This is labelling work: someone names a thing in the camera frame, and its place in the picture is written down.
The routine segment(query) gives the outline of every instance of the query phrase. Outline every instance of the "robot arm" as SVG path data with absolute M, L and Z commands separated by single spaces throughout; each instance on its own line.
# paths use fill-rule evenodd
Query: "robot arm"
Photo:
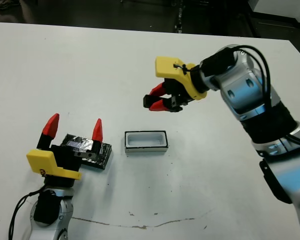
M 249 48 L 259 54 L 266 76 Z M 257 60 L 259 69 L 254 67 Z M 150 111 L 179 112 L 182 105 L 205 98 L 208 90 L 221 97 L 249 134 L 263 158 L 260 168 L 271 191 L 280 201 L 293 204 L 300 223 L 300 122 L 290 115 L 270 85 L 270 73 L 262 54 L 251 46 L 230 45 L 199 65 L 178 58 L 157 57 L 156 76 L 164 82 L 143 98 Z

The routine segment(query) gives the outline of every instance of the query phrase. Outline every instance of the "black cable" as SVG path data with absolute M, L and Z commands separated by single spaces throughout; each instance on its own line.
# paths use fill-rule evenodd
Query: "black cable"
M 291 134 L 288 134 L 287 136 L 285 136 L 286 139 L 290 140 L 291 142 L 300 145 L 300 138 L 293 136 Z
M 250 52 L 246 51 L 246 50 L 243 50 L 243 49 L 240 49 L 240 51 L 244 52 L 245 54 L 247 54 L 248 56 L 250 56 L 255 62 L 256 64 L 258 65 L 258 67 L 260 68 L 260 71 L 261 71 L 261 78 L 262 78 L 262 98 L 263 98 L 263 101 L 266 102 L 266 86 L 265 84 L 263 84 L 265 82 L 265 73 L 264 73 L 264 70 L 260 64 L 260 62 L 258 61 L 258 59 L 253 56 Z
M 250 46 L 250 45 L 238 45 L 238 46 L 234 46 L 232 48 L 233 52 L 235 51 L 243 51 L 246 52 L 243 49 L 251 49 L 254 52 L 256 52 L 259 57 L 262 60 L 262 63 L 264 65 L 264 69 L 265 69 L 265 73 L 266 76 L 263 74 L 262 76 L 262 94 L 264 96 L 264 107 L 267 110 L 269 110 L 271 108 L 271 78 L 270 78 L 270 70 L 269 70 L 269 66 L 267 63 L 267 60 L 265 58 L 265 56 L 254 46 Z M 258 60 L 256 60 L 255 57 L 253 57 L 251 54 L 250 56 L 256 61 L 256 63 L 258 64 L 261 74 L 263 73 L 263 68 L 261 67 L 260 63 Z
M 10 222 L 10 226 L 9 226 L 8 240 L 12 240 L 12 238 L 14 236 L 15 220 L 16 220 L 16 216 L 17 216 L 18 210 L 26 202 L 26 200 L 27 200 L 28 197 L 31 197 L 33 195 L 41 193 L 45 188 L 46 188 L 46 185 L 43 185 L 43 187 L 41 187 L 39 190 L 33 191 L 33 192 L 29 192 L 27 195 L 24 195 L 18 201 L 18 203 L 16 204 L 15 209 L 13 211 L 13 214 L 12 214 L 12 218 L 11 218 L 11 222 Z
M 265 72 L 266 72 L 266 78 L 263 72 L 263 68 L 261 67 L 260 62 L 256 59 L 255 56 L 253 56 L 251 53 L 243 50 L 242 48 L 245 49 L 251 49 L 253 51 L 255 51 L 259 57 L 261 58 L 264 68 L 265 68 Z M 269 70 L 269 66 L 268 63 L 266 61 L 266 58 L 263 56 L 263 54 L 256 49 L 253 46 L 249 46 L 249 45 L 238 45 L 232 48 L 233 52 L 235 51 L 242 51 L 244 53 L 246 53 L 247 55 L 249 55 L 259 66 L 260 71 L 261 71 L 261 77 L 262 77 L 262 95 L 263 95 L 263 100 L 264 100 L 264 106 L 265 106 L 265 111 L 269 110 L 271 108 L 271 79 L 270 79 L 270 70 Z M 300 145 L 300 138 L 293 136 L 291 134 L 288 134 L 285 136 L 286 139 L 290 140 L 291 142 Z

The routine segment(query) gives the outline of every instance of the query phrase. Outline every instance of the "dark floor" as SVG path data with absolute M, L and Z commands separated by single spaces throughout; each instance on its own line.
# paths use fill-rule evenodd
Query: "dark floor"
M 21 7 L 0 11 L 0 22 L 173 33 L 178 6 L 171 0 L 20 0 Z M 216 30 L 211 10 L 189 6 L 182 15 L 185 34 L 254 37 L 244 14 L 231 11 Z M 300 29 L 276 21 L 252 18 L 261 38 L 290 40 L 300 51 Z

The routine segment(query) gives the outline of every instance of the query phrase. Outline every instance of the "black rubber sleeve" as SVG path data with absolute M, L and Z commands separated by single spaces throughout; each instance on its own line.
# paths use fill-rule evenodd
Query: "black rubber sleeve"
M 267 112 L 241 121 L 241 124 L 256 144 L 278 140 L 297 127 L 296 121 L 281 101 Z

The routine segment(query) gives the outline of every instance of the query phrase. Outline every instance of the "silver robot arm segment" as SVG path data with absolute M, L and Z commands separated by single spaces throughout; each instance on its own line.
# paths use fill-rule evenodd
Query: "silver robot arm segment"
M 246 51 L 231 54 L 235 64 L 228 65 L 222 73 L 209 75 L 203 67 L 206 59 L 200 63 L 201 89 L 220 90 L 263 158 L 260 168 L 271 191 L 279 200 L 294 205 L 300 223 L 300 122 L 292 118 L 273 87 L 270 109 L 266 109 L 261 71 L 254 67 Z

